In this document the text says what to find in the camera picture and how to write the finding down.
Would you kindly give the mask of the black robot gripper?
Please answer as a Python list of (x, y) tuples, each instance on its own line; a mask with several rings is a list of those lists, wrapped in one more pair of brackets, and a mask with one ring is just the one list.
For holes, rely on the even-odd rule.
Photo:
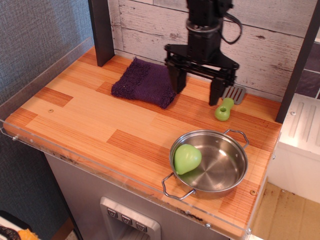
[(225, 89), (233, 85), (239, 64), (221, 52), (223, 20), (213, 25), (201, 26), (186, 21), (188, 42), (167, 44), (165, 65), (173, 91), (179, 94), (186, 87), (187, 73), (212, 79), (210, 84), (209, 105), (215, 106)]

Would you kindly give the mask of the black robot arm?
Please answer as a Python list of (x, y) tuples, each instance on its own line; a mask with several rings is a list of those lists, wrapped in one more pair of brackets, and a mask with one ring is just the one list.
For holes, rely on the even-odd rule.
[(209, 105), (214, 106), (225, 89), (234, 84), (240, 67), (221, 52), (224, 19), (237, 24), (240, 30), (243, 26), (228, 13), (234, 6), (231, 0), (188, 0), (186, 3), (189, 10), (187, 44), (167, 44), (165, 64), (177, 94), (185, 88), (188, 73), (211, 80)]

